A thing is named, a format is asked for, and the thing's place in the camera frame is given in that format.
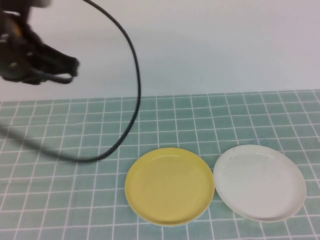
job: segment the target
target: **table surface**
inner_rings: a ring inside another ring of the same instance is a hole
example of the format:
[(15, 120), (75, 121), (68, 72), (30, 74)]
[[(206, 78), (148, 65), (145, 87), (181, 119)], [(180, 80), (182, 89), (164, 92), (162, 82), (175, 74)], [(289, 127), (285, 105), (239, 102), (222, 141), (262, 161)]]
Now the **table surface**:
[[(1, 240), (320, 240), (320, 91), (144, 97), (120, 148), (98, 163), (56, 161), (0, 135)], [(2, 102), (1, 126), (73, 156), (106, 151), (127, 126), (135, 98)], [(301, 170), (307, 197), (286, 221), (260, 223), (232, 212), (215, 193), (193, 222), (161, 227), (139, 218), (124, 193), (139, 156), (165, 147), (200, 155), (259, 144)]]

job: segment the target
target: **white grid line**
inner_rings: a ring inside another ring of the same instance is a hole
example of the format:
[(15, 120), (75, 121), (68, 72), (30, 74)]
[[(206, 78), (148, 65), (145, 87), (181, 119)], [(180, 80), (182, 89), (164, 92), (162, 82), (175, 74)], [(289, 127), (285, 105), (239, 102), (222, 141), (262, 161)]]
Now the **white grid line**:
[[(122, 109), (123, 109), (123, 98), (121, 99), (121, 114), (120, 119), (122, 119)], [(116, 221), (116, 205), (117, 205), (117, 188), (118, 188), (118, 172), (119, 172), (119, 158), (120, 158), (120, 149), (118, 150), (118, 160), (116, 161), (116, 177), (115, 177), (115, 191), (114, 191), (114, 206), (113, 206), (113, 220), (112, 220), (112, 240), (115, 237), (115, 221)]]
[[(103, 109), (106, 109), (106, 99), (103, 101)], [(100, 155), (101, 150), (101, 139), (102, 139), (102, 132), (103, 132), (103, 126), (104, 124), (101, 124), (101, 132), (100, 132), (100, 139), (99, 139), (99, 147), (98, 147), (98, 155)], [(96, 189), (96, 182), (97, 182), (97, 174), (98, 174), (98, 165), (99, 163), (95, 165), (95, 174), (94, 174), (94, 180), (93, 180), (93, 191), (92, 191), (92, 199), (91, 199), (91, 208), (90, 208), (90, 215), (89, 215), (89, 224), (88, 224), (88, 231), (86, 235), (86, 240), (89, 240), (90, 236), (90, 227), (91, 227), (91, 219), (92, 219), (92, 211), (94, 206), (94, 200), (95, 200), (95, 189)]]
[[(88, 103), (89, 103), (89, 99), (86, 101), (86, 112), (88, 112)], [(83, 124), (83, 126), (82, 126), (82, 136), (81, 136), (81, 140), (80, 140), (80, 146), (82, 145), (84, 131), (85, 131), (85, 124)], [(80, 153), (81, 153), (81, 149), (79, 148), (78, 156), (77, 156), (78, 158), (80, 156)], [(77, 174), (78, 165), (79, 165), (78, 162), (76, 162), (75, 163), (73, 181), (72, 181), (72, 187), (71, 187), (72, 190), (75, 188), (76, 174)], [(68, 210), (66, 211), (64, 229), (63, 229), (63, 233), (62, 233), (62, 240), (65, 239), (65, 234), (66, 234), (66, 229), (67, 229), (66, 226), (68, 225), (68, 221), (69, 221), (69, 213), (70, 213), (71, 203), (72, 203), (72, 194), (70, 194), (69, 203), (68, 203)]]
[[(15, 113), (14, 113), (14, 115), (13, 115), (13, 118), (16, 116), (17, 112), (18, 112), (18, 108), (16, 108)], [(1, 153), (3, 152), (3, 150), (4, 150), (6, 141), (7, 141), (7, 139), (8, 139), (10, 127), (8, 127), (8, 130), (7, 130), (7, 131), (8, 131), (8, 132), (7, 132), (7, 134), (6, 134), (6, 136), (5, 136), (5, 139), (4, 139), (3, 143), (2, 143), (2, 147), (1, 147), (1, 150), (0, 150), (0, 155), (1, 155)], [(3, 208), (3, 206), (4, 206), (4, 203), (5, 203), (5, 200), (6, 200), (6, 195), (7, 195), (9, 186), (10, 186), (10, 184), (11, 184), (11, 178), (12, 178), (12, 176), (13, 176), (13, 174), (14, 174), (14, 170), (15, 170), (15, 167), (16, 167), (16, 164), (17, 164), (18, 160), (19, 160), (19, 158), (17, 157), (16, 160), (15, 160), (15, 163), (14, 163), (14, 165), (13, 165), (12, 172), (11, 172), (11, 174), (10, 174), (9, 182), (8, 182), (6, 188), (5, 188), (4, 197), (3, 197), (2, 203), (1, 203), (1, 205), (0, 205), (0, 212), (2, 211), (2, 208)]]
[[(228, 105), (228, 98), (227, 98), (226, 95), (224, 95), (224, 96), (225, 96), (226, 104)], [(234, 125), (234, 120), (233, 120), (232, 117), (231, 117), (231, 123), (232, 123), (232, 126), (233, 126), (233, 132), (234, 132), (234, 135), (235, 135), (236, 143), (237, 143), (237, 145), (239, 146), (239, 141), (238, 141), (238, 137), (237, 137), (235, 125)], [(239, 232), (238, 223), (237, 223), (237, 221), (236, 221), (235, 211), (232, 211), (232, 214), (233, 214), (233, 219), (234, 219), (234, 223), (235, 223), (236, 233), (237, 233), (237, 235), (238, 235), (238, 238), (240, 238), (240, 232)]]
[[(191, 109), (192, 109), (192, 115), (193, 115), (193, 124), (194, 124), (194, 128), (196, 129), (196, 119), (195, 119), (195, 112), (194, 112), (194, 106), (193, 106), (193, 101), (192, 101), (192, 97), (190, 95), (190, 99), (191, 99)], [(196, 142), (197, 142), (197, 147), (198, 147), (198, 152), (199, 152), (199, 155), (201, 154), (200, 152), (200, 146), (199, 146), (199, 139), (198, 139), (198, 133), (197, 131), (195, 131), (195, 137), (196, 137)], [(212, 220), (211, 220), (211, 213), (210, 213), (210, 205), (209, 207), (207, 208), (208, 209), (208, 214), (209, 214), (209, 220), (210, 220), (210, 228), (211, 228), (211, 234), (212, 234), (212, 239), (215, 239), (215, 234), (214, 234), (214, 228), (212, 226)]]
[[(52, 105), (51, 107), (51, 110), (50, 110), (50, 113), (52, 113), (52, 110), (53, 110), (54, 106)], [(63, 128), (63, 133), (65, 132), (66, 130), (66, 125), (64, 125), (64, 128)], [(58, 164), (58, 160), (56, 160), (55, 164), (54, 164), (54, 170), (53, 170), (53, 173), (52, 173), (52, 178), (51, 178), (51, 183), (50, 183), (50, 188), (49, 188), (49, 192), (48, 192), (48, 195), (47, 195), (47, 199), (46, 199), (46, 203), (45, 203), (45, 207), (44, 207), (44, 213), (43, 213), (43, 216), (42, 216), (42, 221), (41, 221), (41, 227), (40, 227), (40, 231), (38, 233), (38, 238), (37, 240), (40, 239), (40, 236), (41, 236), (41, 233), (42, 233), (42, 228), (44, 226), (44, 223), (45, 223), (45, 218), (46, 218), (46, 213), (47, 213), (47, 209), (48, 209), (48, 205), (49, 205), (49, 200), (50, 200), (50, 194), (51, 194), (51, 191), (52, 191), (52, 186), (53, 186), (53, 183), (54, 183), (54, 176), (55, 176), (55, 173), (56, 173), (56, 169), (57, 169), (57, 164)]]
[[(268, 113), (268, 109), (267, 109), (265, 100), (264, 100), (264, 98), (263, 98), (263, 96), (262, 96), (261, 93), (260, 93), (260, 95), (261, 95), (261, 98), (262, 98), (262, 101), (263, 101), (265, 110), (266, 110), (266, 112)], [(278, 144), (279, 144), (279, 146), (280, 146), (280, 148), (281, 148), (281, 152), (284, 153), (284, 149), (283, 149), (283, 147), (282, 147), (282, 145), (281, 145), (281, 142), (280, 142), (279, 139), (278, 139), (278, 134), (277, 134), (277, 132), (276, 132), (276, 130), (275, 130), (275, 127), (274, 127), (274, 125), (273, 125), (273, 122), (272, 122), (271, 117), (270, 117), (269, 114), (268, 114), (268, 118), (269, 118), (269, 121), (270, 121), (270, 123), (271, 123), (271, 125), (272, 125), (274, 134), (275, 134), (275, 136), (276, 136), (276, 138), (277, 138), (277, 142), (278, 142)], [(286, 221), (286, 220), (284, 220), (284, 224), (285, 224), (286, 230), (287, 230), (287, 232), (288, 232), (288, 236), (289, 236), (289, 238), (291, 239), (291, 234), (290, 234), (289, 227), (288, 227), (288, 224), (287, 224), (287, 221)]]
[[(242, 93), (242, 97), (243, 97), (243, 100), (244, 100), (244, 104), (245, 104), (246, 110), (247, 110), (248, 113), (249, 113), (249, 107), (248, 107), (248, 105), (247, 105), (247, 101), (246, 101), (246, 98), (245, 98), (245, 96), (243, 95), (243, 93)], [(254, 123), (253, 123), (253, 121), (252, 121), (251, 114), (249, 115), (249, 118), (250, 118), (250, 122), (251, 122), (251, 125), (252, 125), (252, 128), (253, 128), (253, 131), (254, 131), (254, 135), (255, 135), (256, 139), (258, 140), (259, 138), (258, 138), (256, 129), (254, 128)], [(261, 232), (262, 232), (263, 237), (266, 238), (266, 234), (265, 234), (264, 228), (263, 228), (263, 226), (262, 226), (262, 222), (260, 222), (259, 225), (260, 225), (260, 228), (261, 228)]]
[[(31, 116), (33, 116), (33, 114), (35, 113), (35, 110), (36, 110), (36, 106), (34, 105), (34, 106), (33, 106), (33, 112), (32, 112), (32, 115), (31, 115)], [(24, 147), (24, 141), (22, 141), (20, 150), (21, 150), (23, 147)], [(19, 228), (20, 228), (21, 220), (22, 220), (22, 217), (23, 217), (23, 214), (24, 214), (24, 210), (25, 210), (25, 207), (26, 207), (26, 203), (27, 203), (28, 193), (29, 193), (30, 186), (31, 186), (32, 180), (33, 180), (32, 177), (33, 177), (33, 175), (35, 174), (36, 167), (37, 167), (37, 162), (38, 162), (38, 160), (39, 160), (39, 157), (40, 157), (40, 153), (38, 153), (36, 163), (35, 163), (34, 166), (33, 166), (32, 174), (31, 174), (31, 179), (30, 179), (30, 182), (29, 182), (28, 187), (27, 187), (27, 190), (26, 190), (26, 194), (25, 194), (25, 198), (24, 198), (23, 207), (22, 207), (22, 210), (21, 210), (19, 222), (18, 222), (18, 225), (17, 225), (16, 230), (15, 230), (15, 233), (14, 233), (14, 237), (13, 237), (14, 240), (16, 239), (17, 234), (18, 234), (18, 230), (19, 230)]]

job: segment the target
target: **plate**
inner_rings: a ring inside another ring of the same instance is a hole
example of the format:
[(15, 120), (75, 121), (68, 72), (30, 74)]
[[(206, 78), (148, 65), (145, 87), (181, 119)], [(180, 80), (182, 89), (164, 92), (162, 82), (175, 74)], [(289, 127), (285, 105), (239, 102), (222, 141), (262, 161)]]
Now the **plate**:
[(214, 192), (206, 162), (179, 148), (148, 152), (132, 165), (125, 180), (125, 196), (133, 211), (161, 226), (196, 219), (208, 208)]
[(248, 219), (287, 219), (306, 199), (306, 183), (299, 168), (282, 153), (265, 146), (229, 149), (217, 160), (213, 175), (221, 199)]

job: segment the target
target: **robotic arm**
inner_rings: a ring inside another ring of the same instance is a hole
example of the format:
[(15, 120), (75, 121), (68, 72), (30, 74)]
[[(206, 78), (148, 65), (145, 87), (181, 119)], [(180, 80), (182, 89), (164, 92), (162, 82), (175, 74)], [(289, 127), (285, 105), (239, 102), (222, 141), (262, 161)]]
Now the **robotic arm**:
[(79, 62), (46, 45), (28, 25), (31, 7), (51, 0), (0, 0), (0, 76), (7, 81), (39, 85), (47, 80), (69, 84)]
[[(51, 0), (0, 0), (0, 76), (7, 81), (39, 85), (51, 80), (60, 84), (68, 84), (77, 76), (79, 62), (76, 58), (67, 56), (44, 44), (27, 24), (30, 7), (46, 7)], [(136, 70), (137, 101), (132, 118), (120, 138), (106, 152), (94, 157), (74, 157), (51, 151), (32, 140), (26, 140), (19, 134), (8, 131), (0, 123), (0, 134), (12, 138), (19, 145), (34, 151), (64, 161), (90, 163), (102, 160), (111, 155), (125, 140), (138, 116), (141, 102), (141, 79), (138, 57), (132, 41), (120, 23), (106, 10), (92, 2), (91, 5), (109, 20), (111, 20), (125, 37), (131, 49)], [(59, 75), (69, 74), (69, 78)]]

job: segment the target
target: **white plate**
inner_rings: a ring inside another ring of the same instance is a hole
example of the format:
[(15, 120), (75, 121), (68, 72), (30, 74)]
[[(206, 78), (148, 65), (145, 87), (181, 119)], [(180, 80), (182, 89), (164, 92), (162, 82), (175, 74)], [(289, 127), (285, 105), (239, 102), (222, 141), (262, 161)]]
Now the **white plate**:
[(217, 160), (213, 176), (221, 199), (252, 220), (287, 219), (299, 211), (306, 198), (306, 183), (299, 168), (282, 153), (265, 146), (229, 149)]

